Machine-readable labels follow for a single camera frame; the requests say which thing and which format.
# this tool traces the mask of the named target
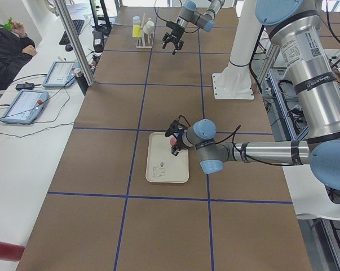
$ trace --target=white table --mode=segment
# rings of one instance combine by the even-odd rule
[[[80,41],[87,55],[92,48],[92,29],[89,25],[88,10],[82,10],[85,24]],[[81,19],[77,12],[72,19]],[[59,40],[63,34],[63,25],[58,18],[42,42],[36,46],[38,54],[20,71],[17,78],[27,75],[47,73],[59,57],[67,61],[75,60],[73,51],[66,52]],[[41,84],[44,77],[30,77],[16,81],[0,99],[0,104],[10,104],[17,95],[15,85],[20,82]],[[53,96],[58,89],[46,89]],[[38,123],[30,126],[7,125],[0,122],[0,132],[23,136],[44,128],[72,123],[80,110],[83,94],[75,82],[68,88],[69,102],[53,123]],[[61,90],[49,100],[36,121],[51,121],[56,118],[68,94]],[[0,108],[0,116],[5,108]],[[0,241],[25,246],[48,187],[58,166],[73,124],[45,130],[24,138],[15,138],[0,134]],[[0,271],[13,271],[18,263],[0,261]]]

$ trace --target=red cylinder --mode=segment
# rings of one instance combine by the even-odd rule
[[[19,261],[24,251],[23,246],[0,241],[0,260]]]

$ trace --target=white tray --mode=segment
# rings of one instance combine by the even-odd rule
[[[155,132],[149,136],[146,179],[149,182],[184,183],[188,180],[188,150],[171,153],[171,137]]]

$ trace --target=brown table surface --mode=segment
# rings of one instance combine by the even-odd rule
[[[118,14],[122,25],[109,36],[17,270],[311,270],[281,168],[234,162],[207,176],[190,150],[186,183],[145,179],[149,135],[180,114],[192,124],[213,120],[215,139],[238,124],[237,142],[273,136],[260,94],[213,96],[211,74],[227,66],[235,37],[234,9],[220,10],[210,33],[185,34],[174,56],[172,44],[162,49],[169,29],[159,19],[153,49],[136,49],[132,17],[144,12],[155,20],[153,8]],[[178,13],[159,9],[168,20]],[[327,33],[321,39],[337,46]]]

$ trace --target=keyboard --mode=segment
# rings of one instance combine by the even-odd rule
[[[77,32],[77,35],[80,35],[80,32],[81,32],[82,27],[83,27],[83,25],[85,23],[85,20],[77,20],[76,19],[76,20],[72,20],[72,22],[73,22],[74,28],[75,28],[75,30]],[[66,45],[66,44],[69,44],[69,43],[70,43],[70,41],[69,41],[69,38],[68,38],[67,33],[65,31],[63,33],[63,36],[62,36],[61,40],[59,41],[59,44],[60,45]]]

